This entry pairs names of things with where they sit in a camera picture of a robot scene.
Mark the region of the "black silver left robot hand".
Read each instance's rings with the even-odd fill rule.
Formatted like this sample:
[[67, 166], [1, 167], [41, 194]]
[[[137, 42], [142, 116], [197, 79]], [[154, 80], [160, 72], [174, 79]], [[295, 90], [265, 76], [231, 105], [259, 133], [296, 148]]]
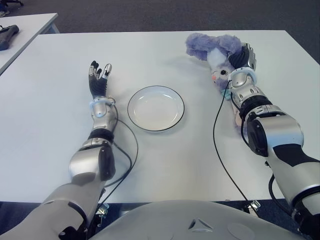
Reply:
[[112, 65], [108, 63], [103, 69], [99, 68], [97, 61], [90, 64], [88, 70], [88, 84], [92, 98], [105, 97], [108, 78], [111, 75]]

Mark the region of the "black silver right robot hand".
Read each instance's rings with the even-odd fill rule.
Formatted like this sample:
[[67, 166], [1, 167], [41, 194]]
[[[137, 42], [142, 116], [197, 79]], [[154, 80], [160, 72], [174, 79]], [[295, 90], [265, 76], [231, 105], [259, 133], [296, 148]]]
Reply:
[[254, 71], [256, 70], [256, 54], [249, 43], [243, 43], [241, 50], [236, 53], [230, 54], [228, 56], [228, 60], [235, 69], [250, 67]]

